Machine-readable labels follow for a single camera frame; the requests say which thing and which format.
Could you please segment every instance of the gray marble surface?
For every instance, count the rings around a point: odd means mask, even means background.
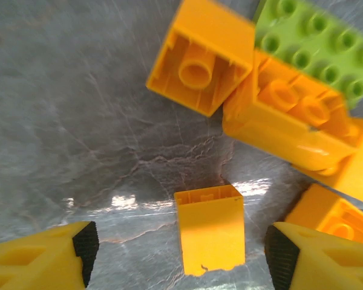
[[[249,18],[258,4],[222,2]],[[363,0],[314,2],[363,31]],[[88,289],[273,289],[265,230],[312,180],[224,136],[221,110],[205,118],[145,88],[177,6],[0,0],[0,242],[93,220]],[[227,182],[244,195],[247,263],[184,276],[172,195]]]

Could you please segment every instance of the orange block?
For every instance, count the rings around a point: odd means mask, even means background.
[[[352,120],[359,132],[355,144],[358,149],[355,154],[345,158],[335,167],[321,172],[296,168],[327,186],[363,201],[363,119]]]
[[[308,170],[356,152],[342,95],[258,50],[223,114],[227,135]]]
[[[209,0],[184,0],[146,86],[211,116],[252,70],[254,24]]]
[[[175,193],[186,275],[245,263],[243,197],[224,185]]]
[[[304,192],[285,221],[363,243],[363,211],[318,184]]]

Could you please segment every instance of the green block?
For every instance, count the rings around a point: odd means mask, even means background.
[[[363,34],[300,0],[260,0],[257,47],[344,93],[354,108],[363,98]]]

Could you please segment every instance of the black rubber pad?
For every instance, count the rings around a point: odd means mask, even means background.
[[[85,287],[89,285],[94,261],[99,249],[99,240],[95,222],[90,222],[73,237],[77,257],[82,259],[82,278]]]
[[[266,262],[276,290],[289,290],[300,249],[271,225],[265,239]]]

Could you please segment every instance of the toy building block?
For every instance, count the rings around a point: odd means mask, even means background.
[[[245,263],[243,197],[224,185],[175,193],[186,275]]]
[[[363,119],[352,118],[352,120],[359,132],[356,139],[358,149],[353,155],[344,158],[336,166],[320,172],[295,167],[321,183],[363,201]]]
[[[98,247],[95,222],[0,243],[0,290],[85,289]]]
[[[146,86],[211,116],[252,69],[254,24],[209,0],[184,0]]]
[[[225,101],[223,130],[308,170],[356,152],[341,93],[255,50],[252,72]]]
[[[363,97],[363,34],[302,0],[260,0],[256,46],[344,93]]]
[[[363,243],[363,211],[318,184],[302,195],[285,221]]]
[[[363,290],[363,244],[276,222],[266,261],[276,290]]]

